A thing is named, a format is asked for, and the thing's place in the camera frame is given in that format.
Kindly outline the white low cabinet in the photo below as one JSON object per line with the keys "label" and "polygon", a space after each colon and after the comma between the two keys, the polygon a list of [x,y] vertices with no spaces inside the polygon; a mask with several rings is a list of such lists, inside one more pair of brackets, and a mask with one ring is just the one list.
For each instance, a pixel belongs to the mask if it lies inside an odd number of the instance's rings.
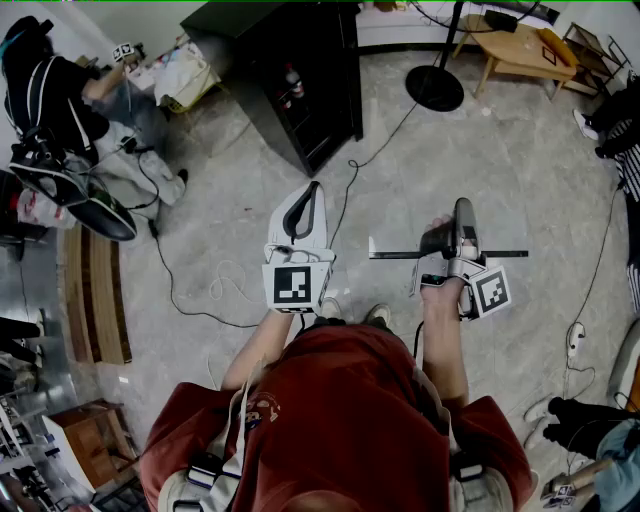
{"label": "white low cabinet", "polygon": [[[535,1],[465,2],[459,27],[463,27],[462,20],[465,16],[483,16],[492,10],[513,16],[521,23],[535,28],[553,28],[559,13],[549,3],[540,3],[532,13],[524,16]],[[444,44],[453,18],[454,2],[425,1],[418,2],[416,7],[410,1],[403,1],[397,2],[395,8],[385,12],[369,3],[361,3],[358,8],[356,27],[360,47]]]}

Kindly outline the brown wooden boards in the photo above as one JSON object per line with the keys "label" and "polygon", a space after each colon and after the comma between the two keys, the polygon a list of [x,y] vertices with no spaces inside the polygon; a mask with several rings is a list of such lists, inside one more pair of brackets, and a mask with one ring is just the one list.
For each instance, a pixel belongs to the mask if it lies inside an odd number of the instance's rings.
{"label": "brown wooden boards", "polygon": [[63,259],[75,359],[84,363],[130,363],[119,245],[77,225],[65,232]]}

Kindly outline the person's red shirt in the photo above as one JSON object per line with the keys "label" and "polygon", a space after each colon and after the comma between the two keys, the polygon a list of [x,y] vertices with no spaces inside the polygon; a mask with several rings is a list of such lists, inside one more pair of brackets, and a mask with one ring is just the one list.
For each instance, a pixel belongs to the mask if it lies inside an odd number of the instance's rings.
{"label": "person's red shirt", "polygon": [[441,409],[404,343],[374,327],[305,332],[251,388],[245,416],[237,411],[228,391],[175,388],[140,462],[153,512],[172,474],[240,426],[246,459],[232,512],[286,512],[312,497],[351,512],[449,512],[452,444],[497,480],[507,507],[519,510],[533,491],[495,401]]}

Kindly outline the black chair back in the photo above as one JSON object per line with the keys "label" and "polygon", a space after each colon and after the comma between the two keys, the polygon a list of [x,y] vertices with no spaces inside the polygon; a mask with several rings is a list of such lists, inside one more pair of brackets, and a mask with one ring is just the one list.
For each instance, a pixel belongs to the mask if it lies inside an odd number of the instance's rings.
{"label": "black chair back", "polygon": [[25,186],[58,206],[75,206],[89,199],[86,180],[53,157],[36,157],[33,152],[14,155],[8,168]]}

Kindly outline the wooden coffee table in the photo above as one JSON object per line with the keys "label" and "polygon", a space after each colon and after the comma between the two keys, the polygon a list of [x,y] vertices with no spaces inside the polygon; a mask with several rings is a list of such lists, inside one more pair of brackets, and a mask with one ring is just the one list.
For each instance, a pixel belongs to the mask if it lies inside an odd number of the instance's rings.
{"label": "wooden coffee table", "polygon": [[[488,29],[483,15],[469,14],[461,19],[463,29]],[[544,78],[557,82],[551,99],[576,74],[576,67],[566,66],[560,58],[539,38],[538,28],[519,23],[514,33],[493,32],[462,35],[454,53],[456,58],[466,40],[472,37],[487,57],[483,75],[476,87],[478,98],[492,73]]]}

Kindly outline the person's left forearm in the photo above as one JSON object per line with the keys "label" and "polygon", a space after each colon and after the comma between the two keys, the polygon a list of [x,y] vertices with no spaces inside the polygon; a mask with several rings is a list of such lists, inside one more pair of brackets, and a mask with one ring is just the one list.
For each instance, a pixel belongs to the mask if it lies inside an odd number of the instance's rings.
{"label": "person's left forearm", "polygon": [[269,310],[227,369],[221,390],[238,390],[260,363],[277,361],[284,350],[294,315]]}

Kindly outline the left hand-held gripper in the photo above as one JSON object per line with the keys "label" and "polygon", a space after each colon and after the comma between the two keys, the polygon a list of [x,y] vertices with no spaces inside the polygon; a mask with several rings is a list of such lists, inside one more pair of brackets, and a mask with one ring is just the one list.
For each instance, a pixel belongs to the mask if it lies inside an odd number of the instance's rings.
{"label": "left hand-held gripper", "polygon": [[298,188],[274,210],[268,241],[276,244],[264,247],[267,306],[280,313],[319,314],[332,276],[334,252],[325,248],[326,202],[318,181]]}

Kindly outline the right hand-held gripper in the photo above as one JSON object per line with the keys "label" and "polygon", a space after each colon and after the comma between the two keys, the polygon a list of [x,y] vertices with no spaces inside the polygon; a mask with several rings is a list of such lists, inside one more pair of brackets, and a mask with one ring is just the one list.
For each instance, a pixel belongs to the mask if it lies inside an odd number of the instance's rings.
{"label": "right hand-held gripper", "polygon": [[[456,255],[453,256],[453,241]],[[458,298],[461,320],[487,317],[511,304],[511,292],[503,266],[488,267],[479,253],[479,236],[473,205],[461,197],[455,203],[454,229],[429,230],[422,234],[421,253],[414,270],[414,292],[441,288],[452,279],[463,282]]]}

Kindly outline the black box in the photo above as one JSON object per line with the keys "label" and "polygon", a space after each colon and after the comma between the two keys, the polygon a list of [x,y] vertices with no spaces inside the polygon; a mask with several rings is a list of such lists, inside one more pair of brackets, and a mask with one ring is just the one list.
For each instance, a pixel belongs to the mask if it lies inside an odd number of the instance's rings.
{"label": "black box", "polygon": [[486,11],[484,20],[491,31],[514,33],[518,27],[518,19],[516,17],[494,10]]}

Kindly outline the person's right forearm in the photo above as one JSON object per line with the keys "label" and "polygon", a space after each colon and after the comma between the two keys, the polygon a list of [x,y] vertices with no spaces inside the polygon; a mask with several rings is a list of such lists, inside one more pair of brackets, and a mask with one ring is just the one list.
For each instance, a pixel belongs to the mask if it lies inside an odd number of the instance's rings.
{"label": "person's right forearm", "polygon": [[458,300],[464,282],[453,277],[440,287],[421,290],[423,303],[423,371],[450,410],[469,403]]}

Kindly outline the white power adapter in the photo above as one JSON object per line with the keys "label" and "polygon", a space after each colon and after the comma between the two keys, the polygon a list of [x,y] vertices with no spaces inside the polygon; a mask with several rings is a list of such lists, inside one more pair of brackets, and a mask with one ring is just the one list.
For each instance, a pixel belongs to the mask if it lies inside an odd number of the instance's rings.
{"label": "white power adapter", "polygon": [[581,322],[575,322],[568,332],[567,356],[569,359],[577,355],[578,348],[586,336],[585,327]]}

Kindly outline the red and white plastic bag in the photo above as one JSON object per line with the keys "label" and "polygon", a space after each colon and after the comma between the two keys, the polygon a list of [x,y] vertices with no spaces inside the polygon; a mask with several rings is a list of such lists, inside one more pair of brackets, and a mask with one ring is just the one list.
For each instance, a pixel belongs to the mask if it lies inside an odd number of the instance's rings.
{"label": "red and white plastic bag", "polygon": [[23,189],[17,202],[17,218],[21,223],[47,228],[67,229],[69,216],[66,210],[44,194]]}

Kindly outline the black oval chair seat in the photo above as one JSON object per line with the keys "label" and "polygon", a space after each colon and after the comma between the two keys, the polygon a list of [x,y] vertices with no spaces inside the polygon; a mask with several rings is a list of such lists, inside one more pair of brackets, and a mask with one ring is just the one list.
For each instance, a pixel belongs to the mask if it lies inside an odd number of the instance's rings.
{"label": "black oval chair seat", "polygon": [[137,228],[129,211],[117,200],[103,199],[101,195],[69,206],[68,211],[84,227],[116,242],[131,241],[137,236]]}

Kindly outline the yellow basket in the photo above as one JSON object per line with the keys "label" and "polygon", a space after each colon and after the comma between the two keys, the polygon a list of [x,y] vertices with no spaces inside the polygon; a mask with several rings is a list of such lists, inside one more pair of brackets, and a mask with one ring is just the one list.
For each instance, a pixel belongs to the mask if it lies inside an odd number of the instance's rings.
{"label": "yellow basket", "polygon": [[209,65],[171,64],[156,82],[156,103],[173,113],[185,113],[219,82]]}

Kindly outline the clear bottle with red label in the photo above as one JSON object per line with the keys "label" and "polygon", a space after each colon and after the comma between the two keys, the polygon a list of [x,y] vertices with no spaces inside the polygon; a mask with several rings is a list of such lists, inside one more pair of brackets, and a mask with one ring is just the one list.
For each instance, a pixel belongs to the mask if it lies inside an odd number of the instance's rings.
{"label": "clear bottle with red label", "polygon": [[299,73],[293,68],[291,63],[285,65],[285,80],[290,86],[290,92],[295,98],[302,98],[305,94]]}

